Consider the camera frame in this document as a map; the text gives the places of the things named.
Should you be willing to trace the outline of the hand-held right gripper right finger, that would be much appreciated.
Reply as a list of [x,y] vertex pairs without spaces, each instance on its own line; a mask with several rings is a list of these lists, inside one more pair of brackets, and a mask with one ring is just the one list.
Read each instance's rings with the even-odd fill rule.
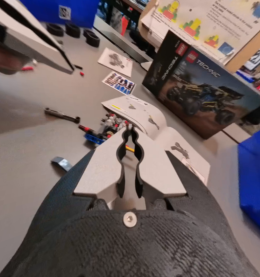
[[156,200],[185,196],[187,191],[166,151],[138,128],[132,127],[131,133],[138,160],[135,190],[138,198],[144,198],[146,209]]

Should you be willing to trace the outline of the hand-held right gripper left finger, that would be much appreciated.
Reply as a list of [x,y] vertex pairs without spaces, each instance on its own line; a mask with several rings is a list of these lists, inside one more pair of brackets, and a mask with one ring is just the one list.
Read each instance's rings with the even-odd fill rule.
[[74,189],[76,196],[103,199],[110,209],[114,208],[115,199],[122,198],[125,191],[122,159],[128,136],[128,127],[123,127],[96,148]]

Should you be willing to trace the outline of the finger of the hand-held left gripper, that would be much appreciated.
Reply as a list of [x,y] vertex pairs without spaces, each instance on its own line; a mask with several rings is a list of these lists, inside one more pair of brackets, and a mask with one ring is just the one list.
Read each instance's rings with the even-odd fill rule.
[[8,20],[9,46],[11,38],[16,40],[11,48],[59,71],[74,71],[74,66],[57,40],[19,1],[4,1],[4,12]]
[[73,73],[62,45],[30,11],[19,1],[0,0],[0,72],[15,74],[31,60]]

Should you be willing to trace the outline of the grey lego chassis assembly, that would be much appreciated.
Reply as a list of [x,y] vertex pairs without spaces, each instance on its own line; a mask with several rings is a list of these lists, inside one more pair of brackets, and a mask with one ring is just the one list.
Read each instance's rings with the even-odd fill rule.
[[101,119],[101,128],[95,133],[85,133],[84,138],[91,143],[101,145],[124,127],[129,127],[130,123],[113,113],[106,114],[106,118]]

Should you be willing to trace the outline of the dark grey lego piece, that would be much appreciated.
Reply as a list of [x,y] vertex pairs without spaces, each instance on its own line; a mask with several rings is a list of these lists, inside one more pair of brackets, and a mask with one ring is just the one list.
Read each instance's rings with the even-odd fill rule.
[[61,169],[64,172],[68,172],[73,168],[73,166],[70,164],[70,162],[63,157],[54,157],[51,159],[51,164],[55,167]]

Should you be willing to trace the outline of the red black lego pin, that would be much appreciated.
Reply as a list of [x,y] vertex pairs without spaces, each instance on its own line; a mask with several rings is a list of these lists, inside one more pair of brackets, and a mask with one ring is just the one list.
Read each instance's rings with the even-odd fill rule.
[[82,130],[83,132],[85,132],[85,133],[95,133],[95,131],[93,129],[91,129],[89,127],[85,127],[85,126],[80,125],[80,124],[78,125],[78,128],[80,130]]

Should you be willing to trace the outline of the black lego shock absorber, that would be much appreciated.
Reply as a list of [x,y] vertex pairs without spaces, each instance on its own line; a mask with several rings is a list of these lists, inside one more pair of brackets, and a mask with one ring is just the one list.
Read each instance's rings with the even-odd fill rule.
[[68,116],[68,115],[66,115],[66,114],[64,114],[62,112],[58,112],[58,111],[52,110],[52,109],[50,109],[48,107],[46,107],[44,109],[44,112],[47,115],[58,117],[58,118],[61,118],[61,119],[64,119],[64,120],[68,120],[68,121],[71,121],[71,122],[76,123],[76,124],[79,124],[80,120],[81,120],[80,117],[71,117],[71,116]]

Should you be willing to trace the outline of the lego set box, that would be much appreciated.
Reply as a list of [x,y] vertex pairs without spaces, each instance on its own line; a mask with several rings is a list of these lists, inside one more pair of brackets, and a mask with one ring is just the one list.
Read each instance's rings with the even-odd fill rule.
[[171,30],[142,85],[204,140],[260,107],[260,92]]

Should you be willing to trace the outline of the person's left hand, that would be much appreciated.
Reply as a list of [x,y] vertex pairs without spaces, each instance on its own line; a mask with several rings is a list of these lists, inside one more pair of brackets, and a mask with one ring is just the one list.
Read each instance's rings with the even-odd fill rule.
[[28,57],[12,53],[0,46],[0,73],[13,75],[21,71],[22,67],[28,62]]

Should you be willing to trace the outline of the blue storage bin with tag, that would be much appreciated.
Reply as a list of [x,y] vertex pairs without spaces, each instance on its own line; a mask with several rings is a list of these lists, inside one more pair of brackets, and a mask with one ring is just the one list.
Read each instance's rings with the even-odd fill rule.
[[21,3],[38,21],[62,25],[70,22],[92,28],[99,0],[21,0]]

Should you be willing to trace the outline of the open instruction booklet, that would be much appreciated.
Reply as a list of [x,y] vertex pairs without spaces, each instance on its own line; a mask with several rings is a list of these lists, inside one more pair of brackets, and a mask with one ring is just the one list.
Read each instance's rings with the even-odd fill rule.
[[121,96],[101,104],[138,127],[164,150],[171,152],[207,186],[210,164],[177,130],[167,126],[165,116],[158,108],[135,96]]

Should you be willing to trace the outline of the small closed instruction booklet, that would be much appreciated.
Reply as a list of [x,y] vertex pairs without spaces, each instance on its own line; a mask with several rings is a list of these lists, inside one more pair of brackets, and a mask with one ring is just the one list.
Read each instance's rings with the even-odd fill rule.
[[127,77],[132,76],[133,61],[107,47],[104,49],[97,62],[117,73],[121,73]]

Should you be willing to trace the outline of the orange cone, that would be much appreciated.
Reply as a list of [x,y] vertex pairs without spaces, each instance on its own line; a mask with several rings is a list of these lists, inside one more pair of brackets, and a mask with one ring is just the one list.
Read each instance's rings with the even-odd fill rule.
[[123,16],[122,19],[121,19],[121,24],[122,24],[122,27],[121,27],[121,35],[124,36],[126,30],[127,30],[127,27],[128,27],[128,23],[129,23],[129,18],[127,16]]

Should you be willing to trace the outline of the colourful sticker sheet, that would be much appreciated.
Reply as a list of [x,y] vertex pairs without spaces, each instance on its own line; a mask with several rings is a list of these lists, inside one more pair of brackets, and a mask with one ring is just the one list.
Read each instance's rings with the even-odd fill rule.
[[136,88],[136,83],[123,77],[115,71],[109,73],[102,80],[102,83],[106,84],[108,87],[111,87],[124,95],[131,95]]

